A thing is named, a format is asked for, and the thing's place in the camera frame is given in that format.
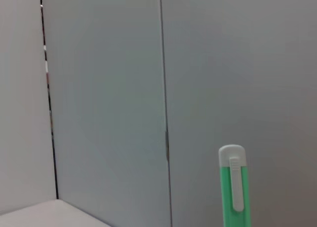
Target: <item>white wall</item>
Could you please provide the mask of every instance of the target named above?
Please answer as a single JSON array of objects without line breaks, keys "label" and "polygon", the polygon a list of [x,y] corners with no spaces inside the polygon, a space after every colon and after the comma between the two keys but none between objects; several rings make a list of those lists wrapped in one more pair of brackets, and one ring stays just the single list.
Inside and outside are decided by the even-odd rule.
[{"label": "white wall", "polygon": [[40,0],[0,0],[0,214],[55,198]]},{"label": "white wall", "polygon": [[317,0],[162,0],[173,227],[220,227],[246,148],[254,227],[317,222]]},{"label": "white wall", "polygon": [[168,227],[159,0],[43,0],[60,198]]}]

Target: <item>pen clip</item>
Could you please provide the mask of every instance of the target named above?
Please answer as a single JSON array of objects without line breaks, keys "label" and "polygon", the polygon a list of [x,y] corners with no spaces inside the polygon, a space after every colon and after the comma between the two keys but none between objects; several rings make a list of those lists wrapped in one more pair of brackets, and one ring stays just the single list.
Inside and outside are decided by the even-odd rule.
[{"label": "pen clip", "polygon": [[240,159],[238,157],[230,158],[229,163],[233,209],[241,212],[244,210],[244,200]]}]

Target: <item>gray partition wall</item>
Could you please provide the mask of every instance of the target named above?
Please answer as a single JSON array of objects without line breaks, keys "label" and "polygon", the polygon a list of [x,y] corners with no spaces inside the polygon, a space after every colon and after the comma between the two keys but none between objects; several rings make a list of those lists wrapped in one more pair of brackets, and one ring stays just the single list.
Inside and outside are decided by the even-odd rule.
[{"label": "gray partition wall", "polygon": [[55,198],[40,0],[0,0],[0,215]]},{"label": "gray partition wall", "polygon": [[218,149],[255,227],[317,222],[317,0],[162,0],[173,227],[221,227]]},{"label": "gray partition wall", "polygon": [[59,197],[170,225],[159,0],[43,0]]}]

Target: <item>metal hinge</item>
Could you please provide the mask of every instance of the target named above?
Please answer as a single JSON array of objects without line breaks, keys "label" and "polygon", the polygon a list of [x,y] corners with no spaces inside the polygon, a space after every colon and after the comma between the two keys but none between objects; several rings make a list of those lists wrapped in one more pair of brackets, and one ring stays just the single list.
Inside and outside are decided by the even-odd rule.
[{"label": "metal hinge", "polygon": [[166,159],[169,162],[169,137],[168,130],[165,131]]}]

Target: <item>white desk surface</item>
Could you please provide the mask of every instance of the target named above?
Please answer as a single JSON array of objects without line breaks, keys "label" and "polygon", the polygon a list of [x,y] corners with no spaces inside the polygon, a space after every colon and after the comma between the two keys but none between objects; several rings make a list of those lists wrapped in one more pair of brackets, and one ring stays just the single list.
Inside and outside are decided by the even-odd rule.
[{"label": "white desk surface", "polygon": [[61,200],[54,200],[0,216],[0,227],[110,226]]}]

